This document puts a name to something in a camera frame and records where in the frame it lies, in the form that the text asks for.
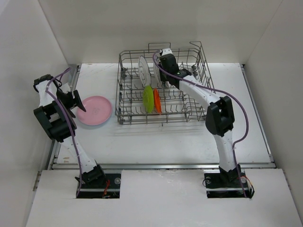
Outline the blue plastic plate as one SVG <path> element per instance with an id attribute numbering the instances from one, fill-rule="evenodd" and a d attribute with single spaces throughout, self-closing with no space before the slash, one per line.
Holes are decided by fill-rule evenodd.
<path id="1" fill-rule="evenodd" d="M 94 124 L 94 125 L 90 125 L 90 124 L 85 124 L 83 122 L 79 122 L 79 124 L 84 128 L 98 128 L 98 127 L 103 127 L 105 125 L 107 125 L 110 122 L 110 120 L 106 120 L 100 124 Z"/>

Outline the plain white ceramic plate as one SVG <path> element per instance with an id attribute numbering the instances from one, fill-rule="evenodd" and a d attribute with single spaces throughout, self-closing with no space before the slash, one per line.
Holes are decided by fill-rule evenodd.
<path id="1" fill-rule="evenodd" d="M 159 86 L 162 88 L 162 89 L 166 89 L 166 88 L 170 88 L 170 84 L 168 81 L 161 81 L 161 78 L 160 78 L 160 70 L 159 68 L 157 67 L 157 65 L 160 65 L 160 61 L 159 60 L 156 60 L 157 63 L 154 63 L 153 64 L 153 71 L 154 71 L 154 75 L 155 75 L 155 78 L 159 84 Z"/>

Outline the aluminium rail across table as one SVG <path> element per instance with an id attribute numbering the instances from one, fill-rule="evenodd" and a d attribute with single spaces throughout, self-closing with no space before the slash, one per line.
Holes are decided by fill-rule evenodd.
<path id="1" fill-rule="evenodd" d="M 217 169 L 218 164 L 101 164 L 103 169 Z M 269 163 L 242 163 L 241 169 L 274 169 L 274 162 Z M 48 167 L 48 170 L 78 169 L 77 164 L 57 164 Z"/>

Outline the white plate with grey pattern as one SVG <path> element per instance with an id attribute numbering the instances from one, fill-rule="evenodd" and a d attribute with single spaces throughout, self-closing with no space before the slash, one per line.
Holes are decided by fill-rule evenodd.
<path id="1" fill-rule="evenodd" d="M 151 85 L 151 74 L 146 59 L 143 56 L 138 60 L 139 77 L 144 87 Z"/>

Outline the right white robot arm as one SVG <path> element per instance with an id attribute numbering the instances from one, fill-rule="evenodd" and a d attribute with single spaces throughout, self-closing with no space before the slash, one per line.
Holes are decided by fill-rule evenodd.
<path id="1" fill-rule="evenodd" d="M 234 112 L 228 96 L 219 97 L 207 88 L 200 88 L 198 80 L 186 69 L 180 69 L 172 53 L 160 57 L 162 78 L 177 89 L 188 94 L 206 110 L 205 125 L 214 136 L 219 153 L 219 180 L 224 186 L 231 186 L 237 179 L 238 164 L 232 153 L 232 129 Z"/>

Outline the orange plastic plate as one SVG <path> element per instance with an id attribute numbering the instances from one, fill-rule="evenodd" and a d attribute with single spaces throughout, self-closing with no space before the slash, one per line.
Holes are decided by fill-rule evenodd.
<path id="1" fill-rule="evenodd" d="M 159 95 L 159 92 L 156 88 L 153 90 L 153 96 L 154 96 L 155 110 L 156 110 L 157 113 L 161 114 L 162 109 L 161 109 L 160 95 Z"/>

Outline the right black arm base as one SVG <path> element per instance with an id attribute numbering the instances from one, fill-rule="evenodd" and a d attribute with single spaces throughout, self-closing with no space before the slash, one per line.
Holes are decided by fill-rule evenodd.
<path id="1" fill-rule="evenodd" d="M 204 171 L 203 185 L 206 188 L 206 196 L 208 199 L 215 198 L 249 198 L 255 194 L 255 189 L 245 175 L 241 172 L 241 184 L 238 176 L 231 182 L 224 182 L 218 171 Z"/>

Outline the green plastic plate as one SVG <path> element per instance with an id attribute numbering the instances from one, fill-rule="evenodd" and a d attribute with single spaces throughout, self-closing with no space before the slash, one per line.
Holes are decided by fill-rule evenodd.
<path id="1" fill-rule="evenodd" d="M 154 108 L 154 96 L 151 86 L 146 86 L 143 90 L 143 105 L 147 113 L 151 113 Z"/>

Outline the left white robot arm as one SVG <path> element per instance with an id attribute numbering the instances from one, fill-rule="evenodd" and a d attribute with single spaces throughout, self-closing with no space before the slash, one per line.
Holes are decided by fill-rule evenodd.
<path id="1" fill-rule="evenodd" d="M 76 138 L 77 126 L 71 109 L 79 107 L 86 111 L 78 91 L 71 92 L 68 84 L 63 85 L 50 74 L 35 79 L 33 87 L 40 98 L 34 115 L 50 139 L 76 155 L 80 165 L 80 177 L 76 180 L 82 186 L 102 187 L 107 181 L 103 169 L 86 154 Z"/>

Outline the pink plastic plate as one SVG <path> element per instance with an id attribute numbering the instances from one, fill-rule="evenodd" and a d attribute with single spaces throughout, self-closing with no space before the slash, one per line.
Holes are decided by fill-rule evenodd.
<path id="1" fill-rule="evenodd" d="M 96 126 L 105 123 L 112 114 L 111 102 L 103 96 L 90 96 L 82 101 L 86 111 L 78 108 L 78 120 L 89 126 Z"/>

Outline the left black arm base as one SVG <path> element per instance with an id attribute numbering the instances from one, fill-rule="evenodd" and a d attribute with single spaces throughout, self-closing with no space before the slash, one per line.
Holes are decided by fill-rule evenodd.
<path id="1" fill-rule="evenodd" d="M 81 186 L 77 199 L 119 199 L 122 171 L 106 170 L 106 179 L 97 180 L 92 185 Z"/>

